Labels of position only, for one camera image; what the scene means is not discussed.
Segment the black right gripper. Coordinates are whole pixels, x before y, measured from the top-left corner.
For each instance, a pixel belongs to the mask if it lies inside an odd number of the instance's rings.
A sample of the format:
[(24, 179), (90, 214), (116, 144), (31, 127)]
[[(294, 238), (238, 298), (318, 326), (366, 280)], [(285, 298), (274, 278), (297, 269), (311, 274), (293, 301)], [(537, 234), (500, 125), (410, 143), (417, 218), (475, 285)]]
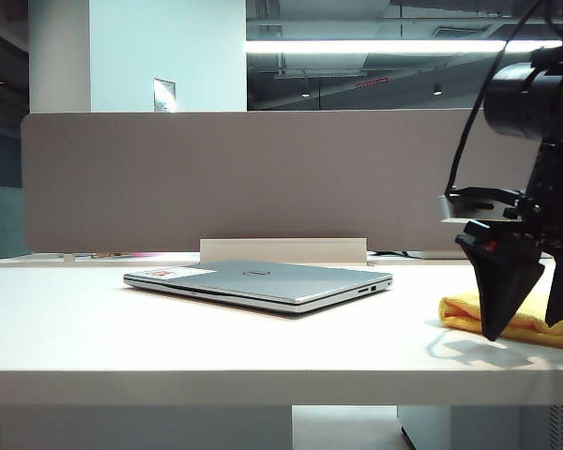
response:
[(543, 142), (520, 201), (523, 226), (470, 220), (455, 237), (479, 289), (482, 334), (495, 341), (543, 274), (540, 254), (555, 257), (545, 321), (563, 320), (563, 142)]

